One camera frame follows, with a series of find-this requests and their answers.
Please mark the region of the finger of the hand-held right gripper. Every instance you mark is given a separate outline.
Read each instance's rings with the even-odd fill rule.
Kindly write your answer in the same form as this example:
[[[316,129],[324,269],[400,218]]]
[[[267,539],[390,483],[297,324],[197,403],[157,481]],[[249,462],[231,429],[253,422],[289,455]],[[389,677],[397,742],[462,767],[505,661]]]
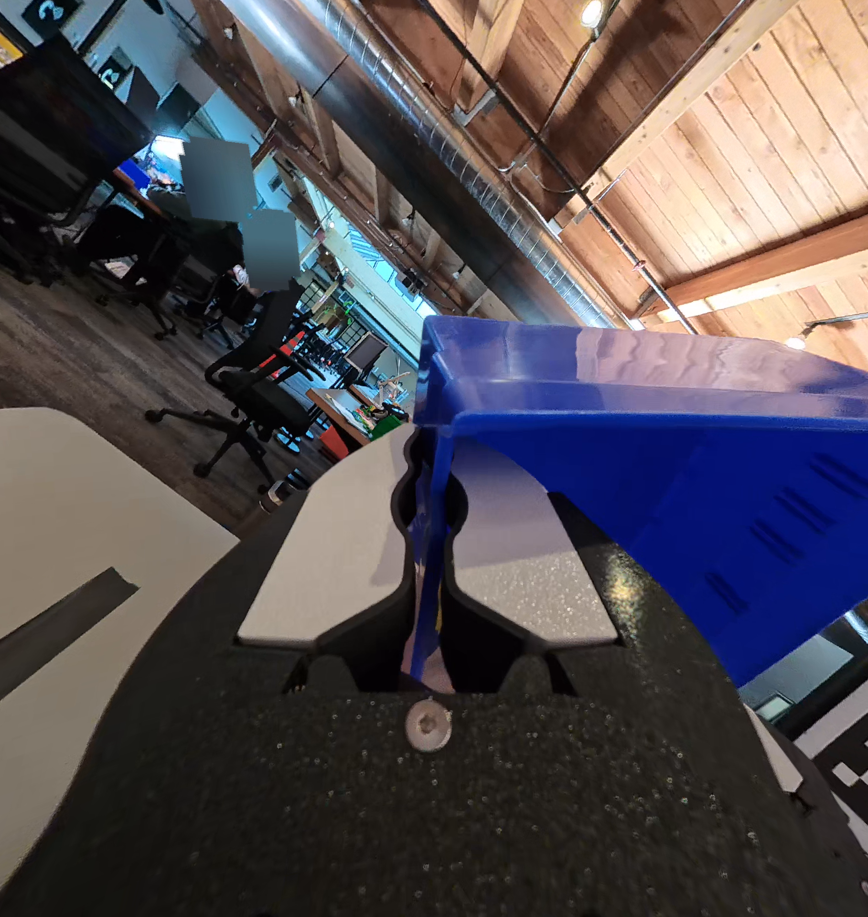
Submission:
[[[804,777],[796,767],[793,759],[775,738],[770,725],[758,716],[748,705],[743,704],[761,745],[772,766],[778,784],[785,793],[796,793],[804,782]]]

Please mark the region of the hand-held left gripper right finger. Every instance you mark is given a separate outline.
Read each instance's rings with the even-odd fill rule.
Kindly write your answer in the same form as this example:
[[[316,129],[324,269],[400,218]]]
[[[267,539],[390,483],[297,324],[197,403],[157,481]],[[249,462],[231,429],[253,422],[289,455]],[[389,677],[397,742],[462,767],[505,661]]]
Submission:
[[[496,693],[526,655],[617,643],[597,587],[532,474],[460,440],[448,491],[442,657],[457,693]]]

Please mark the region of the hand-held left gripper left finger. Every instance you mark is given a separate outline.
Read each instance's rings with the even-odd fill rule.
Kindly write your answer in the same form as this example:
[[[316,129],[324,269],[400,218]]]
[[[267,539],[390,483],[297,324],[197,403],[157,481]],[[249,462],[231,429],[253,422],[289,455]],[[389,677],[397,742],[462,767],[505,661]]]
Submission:
[[[414,425],[399,425],[310,488],[239,625],[239,644],[337,657],[361,691],[398,688],[415,621],[415,440]]]

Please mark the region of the blue plastic bin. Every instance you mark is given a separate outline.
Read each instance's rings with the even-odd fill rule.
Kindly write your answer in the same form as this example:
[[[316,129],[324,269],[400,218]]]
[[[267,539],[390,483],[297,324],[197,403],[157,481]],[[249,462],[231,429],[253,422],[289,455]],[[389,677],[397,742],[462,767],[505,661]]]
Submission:
[[[868,373],[761,339],[431,316],[415,422],[560,493],[739,686],[868,598]]]

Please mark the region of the wooden office desk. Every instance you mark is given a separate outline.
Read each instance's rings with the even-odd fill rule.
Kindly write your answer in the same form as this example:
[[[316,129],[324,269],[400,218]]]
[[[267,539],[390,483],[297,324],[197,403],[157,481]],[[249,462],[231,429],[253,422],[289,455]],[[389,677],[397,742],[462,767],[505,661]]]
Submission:
[[[360,386],[348,388],[315,388],[307,398],[351,453],[385,436],[395,427],[410,423],[408,414],[394,403],[377,405]]]

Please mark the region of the black office chair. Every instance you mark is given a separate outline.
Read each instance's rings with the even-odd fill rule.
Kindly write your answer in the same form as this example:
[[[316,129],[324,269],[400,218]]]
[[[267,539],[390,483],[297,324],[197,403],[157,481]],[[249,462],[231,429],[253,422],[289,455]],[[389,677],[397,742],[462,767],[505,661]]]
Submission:
[[[302,285],[291,279],[287,289],[264,293],[248,337],[205,370],[205,381],[232,404],[231,416],[210,409],[188,413],[168,407],[145,412],[150,424],[171,416],[225,434],[216,453],[194,465],[195,476],[208,477],[223,456],[240,445],[266,481],[258,487],[264,494],[276,482],[265,462],[267,442],[280,431],[294,439],[302,437],[311,427],[308,410],[284,383],[296,374],[313,381],[318,370],[281,348],[303,292]]]
[[[161,309],[187,249],[159,213],[119,206],[119,167],[152,133],[67,40],[45,41],[0,68],[0,263],[17,281],[50,287],[65,269],[101,284],[98,303]]]

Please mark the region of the silver ventilation duct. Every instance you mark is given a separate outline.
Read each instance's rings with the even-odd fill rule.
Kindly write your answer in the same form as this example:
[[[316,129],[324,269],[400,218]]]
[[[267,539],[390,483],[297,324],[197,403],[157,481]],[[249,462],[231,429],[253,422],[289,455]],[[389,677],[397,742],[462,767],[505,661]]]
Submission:
[[[353,2],[225,2],[520,320],[631,330]]]

